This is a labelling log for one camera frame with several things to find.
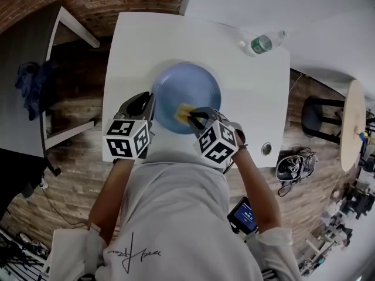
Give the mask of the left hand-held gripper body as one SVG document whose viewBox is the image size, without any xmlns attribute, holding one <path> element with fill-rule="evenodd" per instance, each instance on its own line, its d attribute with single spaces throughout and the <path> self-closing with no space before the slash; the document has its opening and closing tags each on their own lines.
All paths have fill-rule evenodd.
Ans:
<svg viewBox="0 0 375 281">
<path fill-rule="evenodd" d="M 153 137 L 152 122 L 143 119 L 109 119 L 103 133 L 104 156 L 146 159 Z"/>
</svg>

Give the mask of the yellow sponge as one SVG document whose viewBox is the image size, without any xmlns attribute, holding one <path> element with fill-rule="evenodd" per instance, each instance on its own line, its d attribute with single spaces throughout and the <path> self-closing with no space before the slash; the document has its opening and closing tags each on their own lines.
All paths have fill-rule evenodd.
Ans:
<svg viewBox="0 0 375 281">
<path fill-rule="evenodd" d="M 180 106 L 178 106 L 174 118 L 182 125 L 188 126 L 188 117 L 190 116 L 190 112 L 193 111 L 195 108 L 195 106 L 182 103 L 180 104 Z"/>
</svg>

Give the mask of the blue big plate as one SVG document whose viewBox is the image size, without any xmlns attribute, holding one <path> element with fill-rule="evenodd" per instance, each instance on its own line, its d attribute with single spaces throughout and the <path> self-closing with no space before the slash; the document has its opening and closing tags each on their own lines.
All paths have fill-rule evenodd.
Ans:
<svg viewBox="0 0 375 281">
<path fill-rule="evenodd" d="M 195 108 L 221 106 L 221 91 L 216 79 L 205 68 L 190 62 L 174 64 L 161 72 L 152 87 L 155 96 L 154 118 L 167 130 L 188 135 L 188 124 L 175 119 L 180 104 Z"/>
</svg>

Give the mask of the person's right forearm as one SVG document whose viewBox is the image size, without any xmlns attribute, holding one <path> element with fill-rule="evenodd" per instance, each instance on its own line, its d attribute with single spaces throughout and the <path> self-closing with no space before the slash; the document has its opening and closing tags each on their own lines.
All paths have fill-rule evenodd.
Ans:
<svg viewBox="0 0 375 281">
<path fill-rule="evenodd" d="M 278 201 L 265 178 L 256 167 L 249 151 L 238 133 L 237 144 L 241 147 L 231 158 L 236 164 L 247 193 L 250 206 L 260 233 L 282 226 Z"/>
</svg>

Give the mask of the person's left forearm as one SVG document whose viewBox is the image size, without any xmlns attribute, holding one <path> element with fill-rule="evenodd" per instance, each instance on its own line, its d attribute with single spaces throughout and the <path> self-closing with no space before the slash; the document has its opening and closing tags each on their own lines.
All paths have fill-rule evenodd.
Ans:
<svg viewBox="0 0 375 281">
<path fill-rule="evenodd" d="M 99 227 L 100 237 L 107 245 L 113 237 L 134 162 L 127 159 L 116 161 L 88 216 L 88 228 L 92 225 Z"/>
</svg>

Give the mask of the white square table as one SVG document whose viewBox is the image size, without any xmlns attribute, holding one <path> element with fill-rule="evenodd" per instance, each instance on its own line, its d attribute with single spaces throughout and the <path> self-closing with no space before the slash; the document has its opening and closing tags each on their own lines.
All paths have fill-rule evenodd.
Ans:
<svg viewBox="0 0 375 281">
<path fill-rule="evenodd" d="M 105 77 L 102 121 L 123 102 L 150 91 L 168 67 L 183 61 L 209 71 L 221 91 L 220 112 L 241 125 L 255 164 L 274 167 L 287 114 L 290 56 L 276 48 L 246 55 L 238 43 L 249 34 L 203 19 L 148 12 L 118 15 Z M 272 144 L 268 156 L 262 145 Z"/>
</svg>

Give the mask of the white helmet with gear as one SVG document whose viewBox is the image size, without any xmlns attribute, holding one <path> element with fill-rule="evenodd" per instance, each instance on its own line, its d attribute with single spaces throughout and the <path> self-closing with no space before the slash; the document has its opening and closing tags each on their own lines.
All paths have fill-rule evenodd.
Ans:
<svg viewBox="0 0 375 281">
<path fill-rule="evenodd" d="M 303 179 L 309 178 L 318 162 L 311 148 L 302 148 L 295 154 L 282 158 L 276 166 L 275 175 L 281 187 L 278 196 L 284 197 Z"/>
</svg>

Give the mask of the black device with blue screen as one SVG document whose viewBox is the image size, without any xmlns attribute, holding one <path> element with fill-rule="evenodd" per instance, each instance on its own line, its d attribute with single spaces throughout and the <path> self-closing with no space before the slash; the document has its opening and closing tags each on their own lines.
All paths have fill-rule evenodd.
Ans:
<svg viewBox="0 0 375 281">
<path fill-rule="evenodd" d="M 227 216 L 232 231 L 239 234 L 241 231 L 245 235 L 258 230 L 258 225 L 254 218 L 253 209 L 250 207 L 248 198 L 242 197 L 237 205 L 231 210 Z"/>
</svg>

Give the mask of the person's white shirt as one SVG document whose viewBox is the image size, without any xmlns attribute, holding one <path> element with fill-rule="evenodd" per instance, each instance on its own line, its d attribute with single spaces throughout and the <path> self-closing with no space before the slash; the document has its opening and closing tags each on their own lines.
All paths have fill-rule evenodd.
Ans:
<svg viewBox="0 0 375 281">
<path fill-rule="evenodd" d="M 112 240 L 99 227 L 54 232 L 49 281 L 302 281 L 283 226 L 252 247 L 227 218 L 224 174 L 190 162 L 133 167 Z"/>
</svg>

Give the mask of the clear plastic water bottle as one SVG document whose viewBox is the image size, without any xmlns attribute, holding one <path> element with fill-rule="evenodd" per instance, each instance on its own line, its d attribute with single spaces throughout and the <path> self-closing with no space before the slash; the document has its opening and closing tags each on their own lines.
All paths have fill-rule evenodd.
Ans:
<svg viewBox="0 0 375 281">
<path fill-rule="evenodd" d="M 250 42 L 242 40 L 238 45 L 246 55 L 257 56 L 278 48 L 287 36 L 285 30 L 269 32 L 256 37 Z"/>
</svg>

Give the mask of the dark blue cloth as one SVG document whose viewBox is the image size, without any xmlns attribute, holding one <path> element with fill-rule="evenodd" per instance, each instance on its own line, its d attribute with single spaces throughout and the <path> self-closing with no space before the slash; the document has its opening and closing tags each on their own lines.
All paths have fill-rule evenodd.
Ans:
<svg viewBox="0 0 375 281">
<path fill-rule="evenodd" d="M 58 102 L 53 63 L 28 62 L 18 67 L 15 88 L 21 90 L 23 107 L 33 121 Z"/>
</svg>

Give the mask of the black stool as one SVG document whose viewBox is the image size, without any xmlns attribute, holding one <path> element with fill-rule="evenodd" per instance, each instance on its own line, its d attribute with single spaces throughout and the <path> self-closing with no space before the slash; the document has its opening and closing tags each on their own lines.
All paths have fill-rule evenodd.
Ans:
<svg viewBox="0 0 375 281">
<path fill-rule="evenodd" d="M 307 137 L 319 138 L 335 144 L 340 144 L 340 134 L 330 135 L 321 131 L 322 124 L 331 124 L 335 126 L 342 126 L 342 118 L 328 118 L 323 115 L 323 106 L 336 107 L 343 109 L 345 102 L 341 100 L 329 100 L 318 98 L 315 96 L 308 97 L 302 107 L 301 125 L 304 134 Z"/>
</svg>

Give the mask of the black office chair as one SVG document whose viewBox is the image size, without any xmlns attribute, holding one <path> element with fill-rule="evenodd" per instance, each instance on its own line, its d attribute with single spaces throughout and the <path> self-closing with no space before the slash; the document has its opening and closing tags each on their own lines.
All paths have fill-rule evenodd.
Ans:
<svg viewBox="0 0 375 281">
<path fill-rule="evenodd" d="M 42 182 L 46 159 L 0 149 L 0 219 L 18 194 L 29 198 Z"/>
</svg>

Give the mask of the grey table with white legs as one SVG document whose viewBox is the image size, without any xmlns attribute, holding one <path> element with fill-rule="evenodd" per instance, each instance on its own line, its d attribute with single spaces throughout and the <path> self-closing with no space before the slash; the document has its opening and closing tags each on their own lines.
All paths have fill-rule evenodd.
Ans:
<svg viewBox="0 0 375 281">
<path fill-rule="evenodd" d="M 60 1 L 45 6 L 23 18 L 0 34 L 0 148 L 36 157 L 94 126 L 90 120 L 48 136 L 45 115 L 30 121 L 16 89 L 18 67 L 33 61 L 50 59 L 58 25 L 62 23 L 93 48 L 100 42 L 74 18 Z"/>
</svg>

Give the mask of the round wooden table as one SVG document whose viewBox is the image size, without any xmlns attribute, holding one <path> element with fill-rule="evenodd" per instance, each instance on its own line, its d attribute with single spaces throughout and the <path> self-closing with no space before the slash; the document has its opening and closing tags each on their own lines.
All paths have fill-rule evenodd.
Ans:
<svg viewBox="0 0 375 281">
<path fill-rule="evenodd" d="M 361 83 L 352 80 L 347 96 L 342 117 L 340 138 L 340 165 L 344 172 L 348 172 L 356 163 L 362 147 L 359 134 L 366 127 L 366 102 Z"/>
</svg>

